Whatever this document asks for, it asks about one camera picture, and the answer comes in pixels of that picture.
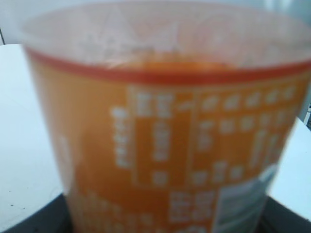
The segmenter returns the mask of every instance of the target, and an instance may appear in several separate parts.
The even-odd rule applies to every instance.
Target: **label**
[[[77,233],[251,232],[310,76],[155,85],[32,65]]]

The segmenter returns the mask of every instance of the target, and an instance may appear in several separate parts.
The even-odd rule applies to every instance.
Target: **cup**
[[[21,27],[74,232],[253,232],[311,29],[240,1],[83,2]]]

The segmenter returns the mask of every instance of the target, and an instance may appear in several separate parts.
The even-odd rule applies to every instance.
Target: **table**
[[[20,45],[0,46],[0,232],[26,219],[62,187]],[[311,132],[297,119],[270,196],[311,219]]]
[[[52,155],[22,48],[0,46],[0,232],[62,192]]]

